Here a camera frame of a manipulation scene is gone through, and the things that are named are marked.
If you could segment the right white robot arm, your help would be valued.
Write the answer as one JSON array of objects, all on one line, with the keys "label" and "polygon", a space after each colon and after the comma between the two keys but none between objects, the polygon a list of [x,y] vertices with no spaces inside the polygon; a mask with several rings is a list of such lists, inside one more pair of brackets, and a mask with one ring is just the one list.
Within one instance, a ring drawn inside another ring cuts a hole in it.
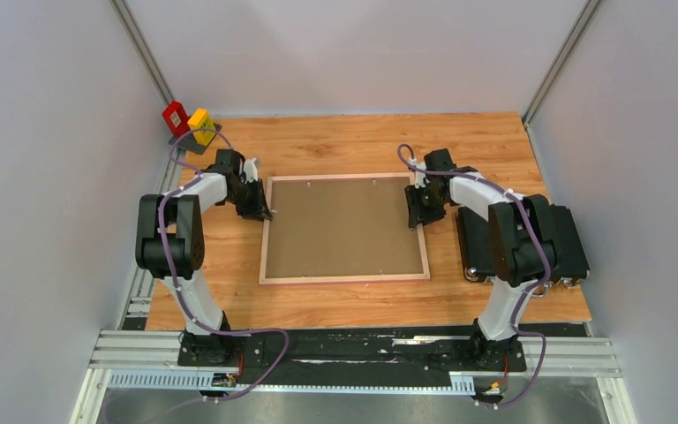
[{"label": "right white robot arm", "polygon": [[488,225],[493,289],[464,356],[479,368],[501,366],[516,349],[522,333],[518,323],[529,298],[552,275],[549,245],[534,228],[539,216],[527,209],[531,197],[505,189],[473,168],[457,168],[446,149],[431,152],[423,162],[402,153],[411,150],[408,144],[397,150],[414,175],[405,189],[411,228],[442,219],[448,204],[468,208]]}]

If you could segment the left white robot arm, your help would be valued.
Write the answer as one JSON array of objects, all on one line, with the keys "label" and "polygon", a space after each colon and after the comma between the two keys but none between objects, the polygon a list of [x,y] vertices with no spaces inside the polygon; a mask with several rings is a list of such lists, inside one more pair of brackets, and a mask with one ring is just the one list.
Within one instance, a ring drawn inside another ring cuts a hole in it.
[{"label": "left white robot arm", "polygon": [[196,170],[188,183],[139,200],[135,259],[170,291],[185,318],[185,360],[223,365],[234,356],[236,334],[201,269],[206,253],[203,214],[230,203],[246,220],[271,220],[259,170],[258,159],[219,149],[214,163]]}]

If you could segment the black poker chip case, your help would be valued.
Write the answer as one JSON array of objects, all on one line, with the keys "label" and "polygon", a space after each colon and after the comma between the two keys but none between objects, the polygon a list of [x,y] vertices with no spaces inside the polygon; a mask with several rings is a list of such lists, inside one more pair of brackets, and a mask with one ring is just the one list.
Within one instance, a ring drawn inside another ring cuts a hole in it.
[{"label": "black poker chip case", "polygon": [[[561,258],[554,265],[552,282],[569,280],[578,285],[590,275],[587,261],[576,224],[570,210],[564,206],[551,205],[557,226],[557,239],[561,244]],[[467,207],[456,212],[458,234],[464,278],[470,282],[484,283],[495,277],[491,257],[491,243],[487,221]]]}]

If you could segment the yellow small box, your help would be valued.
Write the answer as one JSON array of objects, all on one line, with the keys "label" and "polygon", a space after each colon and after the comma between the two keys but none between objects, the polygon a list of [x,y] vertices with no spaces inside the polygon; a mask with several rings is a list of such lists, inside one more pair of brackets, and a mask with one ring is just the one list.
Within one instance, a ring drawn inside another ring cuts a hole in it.
[{"label": "yellow small box", "polygon": [[189,116],[187,124],[194,140],[200,146],[207,147],[216,137],[215,123],[209,112],[203,108],[197,108]]}]

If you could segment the red small box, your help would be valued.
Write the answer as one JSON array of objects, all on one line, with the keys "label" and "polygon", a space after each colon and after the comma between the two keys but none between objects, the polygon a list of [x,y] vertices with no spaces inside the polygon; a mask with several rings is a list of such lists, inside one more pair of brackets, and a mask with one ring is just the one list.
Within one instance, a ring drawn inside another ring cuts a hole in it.
[{"label": "red small box", "polygon": [[189,117],[181,102],[170,102],[162,111],[162,118],[173,137],[180,137],[190,130]]}]

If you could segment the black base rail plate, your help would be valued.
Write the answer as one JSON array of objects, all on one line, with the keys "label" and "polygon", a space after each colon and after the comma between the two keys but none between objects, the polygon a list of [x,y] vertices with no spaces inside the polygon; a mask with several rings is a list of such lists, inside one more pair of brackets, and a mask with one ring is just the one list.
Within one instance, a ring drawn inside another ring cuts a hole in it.
[{"label": "black base rail plate", "polygon": [[289,329],[251,336],[182,331],[178,365],[261,386],[441,387],[452,372],[526,369],[520,342],[486,346],[472,325]]}]

